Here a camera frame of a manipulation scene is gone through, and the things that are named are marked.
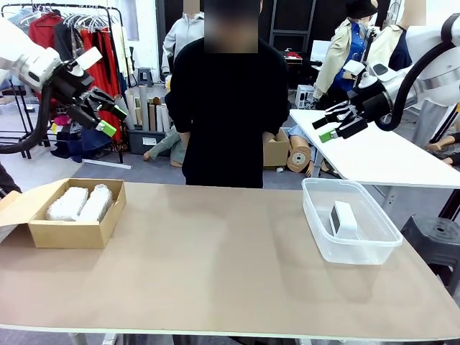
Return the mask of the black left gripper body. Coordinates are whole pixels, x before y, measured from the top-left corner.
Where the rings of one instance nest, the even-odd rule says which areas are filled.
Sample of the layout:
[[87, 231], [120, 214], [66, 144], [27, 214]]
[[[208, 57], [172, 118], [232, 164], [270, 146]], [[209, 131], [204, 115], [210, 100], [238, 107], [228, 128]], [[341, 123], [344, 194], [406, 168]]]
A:
[[70, 68], [71, 65], [62, 64], [51, 77], [52, 98], [61, 104], [73, 104], [93, 83], [93, 77], [86, 71], [74, 75]]

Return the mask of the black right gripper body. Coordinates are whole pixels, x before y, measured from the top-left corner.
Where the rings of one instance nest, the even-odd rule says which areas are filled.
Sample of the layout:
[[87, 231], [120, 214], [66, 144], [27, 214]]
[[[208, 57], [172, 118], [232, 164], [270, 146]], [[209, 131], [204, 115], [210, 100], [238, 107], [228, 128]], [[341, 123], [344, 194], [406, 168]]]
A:
[[387, 91], [380, 81], [365, 88], [357, 86], [350, 90], [350, 104], [367, 121], [376, 121], [391, 112]]

